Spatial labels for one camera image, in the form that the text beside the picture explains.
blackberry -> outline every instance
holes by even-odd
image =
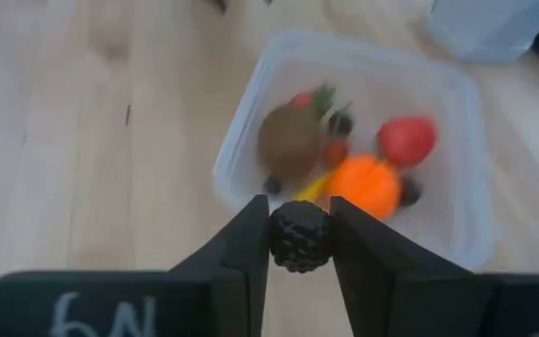
[[[286,202],[269,217],[269,250],[278,266],[314,271],[332,256],[330,216],[307,201]]]
[[[269,178],[263,184],[263,188],[268,192],[269,195],[276,196],[282,192],[282,183],[280,180],[274,176],[269,176]]]
[[[402,190],[401,190],[401,199],[399,201],[400,207],[409,207],[414,205],[419,198],[421,198],[421,186],[419,183],[414,181],[411,178],[403,177],[402,179]]]
[[[351,103],[335,111],[328,119],[328,133],[332,137],[348,137],[353,131],[353,118],[348,112]]]

